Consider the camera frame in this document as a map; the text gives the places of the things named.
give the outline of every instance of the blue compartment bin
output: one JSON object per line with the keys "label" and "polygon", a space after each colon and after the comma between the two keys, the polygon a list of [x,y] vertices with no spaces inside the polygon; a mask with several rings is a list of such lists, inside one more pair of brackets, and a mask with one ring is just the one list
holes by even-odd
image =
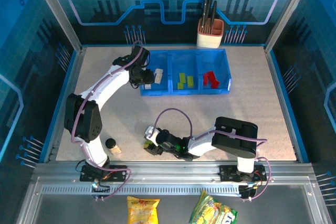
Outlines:
{"label": "blue compartment bin", "polygon": [[[225,49],[187,49],[153,50],[148,68],[155,71],[163,69],[160,84],[152,84],[151,89],[140,86],[141,95],[191,95],[191,94],[228,94],[231,86],[231,74]],[[212,89],[210,83],[203,86],[203,74],[214,71],[220,82],[218,89]],[[177,89],[180,73],[193,76],[194,86]]]}
{"label": "blue compartment bin", "polygon": [[[197,58],[194,50],[172,50],[169,53],[172,65],[173,76],[173,94],[198,94],[198,69]],[[180,82],[180,73],[185,74],[186,83],[184,89],[177,89],[177,84]],[[194,86],[188,88],[187,77],[192,76],[194,78]]]}
{"label": "blue compartment bin", "polygon": [[161,83],[153,83],[151,89],[144,89],[144,86],[140,86],[142,95],[165,95],[171,91],[171,70],[168,71],[168,51],[152,51],[150,54],[149,64],[147,68],[153,72],[157,68],[163,69],[163,76]]}
{"label": "blue compartment bin", "polygon": [[[231,73],[225,49],[200,50],[197,58],[200,62],[201,90],[203,94],[228,94],[231,87]],[[218,89],[212,89],[210,82],[203,86],[203,74],[213,71],[220,82]]]}

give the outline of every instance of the small cylinder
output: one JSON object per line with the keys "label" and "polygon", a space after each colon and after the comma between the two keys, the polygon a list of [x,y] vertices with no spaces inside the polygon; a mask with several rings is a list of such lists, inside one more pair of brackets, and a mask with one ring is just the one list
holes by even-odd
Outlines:
{"label": "small cylinder", "polygon": [[119,147],[117,146],[116,141],[113,138],[109,138],[105,141],[105,146],[107,149],[109,149],[109,151],[113,154],[119,154],[121,153],[121,150],[119,149]]}

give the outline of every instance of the glass panel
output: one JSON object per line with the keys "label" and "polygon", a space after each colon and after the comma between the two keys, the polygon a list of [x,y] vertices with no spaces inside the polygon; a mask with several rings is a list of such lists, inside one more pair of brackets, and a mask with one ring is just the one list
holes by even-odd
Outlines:
{"label": "glass panel", "polygon": [[[14,223],[73,49],[44,0],[0,7],[0,215]],[[23,141],[30,136],[37,141]]]}
{"label": "glass panel", "polygon": [[[308,157],[334,198],[336,173],[336,0],[301,0],[274,46]],[[329,208],[336,217],[335,208]]]}
{"label": "glass panel", "polygon": [[[225,21],[222,43],[263,44],[287,0],[216,1],[216,18]],[[194,44],[203,0],[60,2],[82,44]]]}

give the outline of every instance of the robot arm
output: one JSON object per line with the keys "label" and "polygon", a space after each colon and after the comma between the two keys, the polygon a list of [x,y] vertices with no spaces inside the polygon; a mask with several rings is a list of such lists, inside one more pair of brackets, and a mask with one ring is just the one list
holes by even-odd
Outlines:
{"label": "robot arm", "polygon": [[240,172],[252,173],[254,170],[258,126],[253,123],[219,117],[206,132],[182,139],[167,130],[155,129],[153,134],[152,131],[150,126],[145,132],[145,138],[153,143],[146,145],[145,149],[153,155],[168,152],[191,161],[218,148],[237,157]]}
{"label": "robot arm", "polygon": [[[93,162],[100,167],[104,167],[104,165],[109,163],[108,156],[102,147],[99,137],[102,129],[100,111],[107,100],[128,82],[136,86],[154,82],[154,73],[149,69],[145,69],[145,62],[150,53],[144,48],[134,64],[113,75],[111,74],[132,61],[140,50],[139,46],[135,46],[130,55],[116,59],[109,71],[92,87],[79,95],[71,94],[67,99],[64,126],[71,132],[80,105],[83,103],[84,98],[92,92],[85,104],[82,115],[80,115],[75,133],[76,142],[80,143],[83,151],[88,156],[87,163]],[[106,78],[106,76],[111,77],[107,78],[93,92],[97,83]]]}

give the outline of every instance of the white table surface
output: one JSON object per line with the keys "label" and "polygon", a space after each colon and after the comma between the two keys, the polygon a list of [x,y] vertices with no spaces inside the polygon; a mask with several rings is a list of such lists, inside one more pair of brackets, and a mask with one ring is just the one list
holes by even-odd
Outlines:
{"label": "white table surface", "polygon": [[[148,50],[191,49],[194,47],[146,47]],[[154,161],[177,160],[163,153],[152,156],[143,149],[144,131],[153,125],[164,109],[183,110],[192,120],[193,134],[212,127],[218,116],[255,123],[258,138],[267,138],[258,156],[269,160],[295,160],[291,140],[280,108],[274,83],[262,47],[225,47],[232,75],[230,94],[142,97],[140,90],[129,84],[121,87],[101,111],[103,129],[101,139],[114,138],[122,153],[109,154],[111,160]],[[130,47],[88,48],[84,57],[75,93],[92,86],[110,68],[113,60],[125,56]],[[188,136],[187,119],[175,111],[166,112],[157,125],[178,137]],[[56,160],[78,161],[84,155],[77,145],[70,142],[70,133],[64,131]],[[221,150],[213,150],[196,160],[236,160]]]}

